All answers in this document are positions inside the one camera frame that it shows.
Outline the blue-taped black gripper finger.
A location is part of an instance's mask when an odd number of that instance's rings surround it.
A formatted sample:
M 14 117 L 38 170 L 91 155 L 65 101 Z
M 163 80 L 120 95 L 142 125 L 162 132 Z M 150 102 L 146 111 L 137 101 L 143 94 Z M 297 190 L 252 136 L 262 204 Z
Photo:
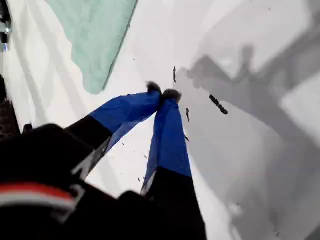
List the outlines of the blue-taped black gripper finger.
M 98 162 L 137 124 L 147 120 L 159 108 L 161 88 L 152 81 L 147 91 L 115 97 L 66 128 L 86 146 L 93 149 L 71 171 L 85 179 Z
M 181 94 L 164 91 L 157 110 L 142 194 L 157 208 L 166 239 L 205 240 L 179 110 Z

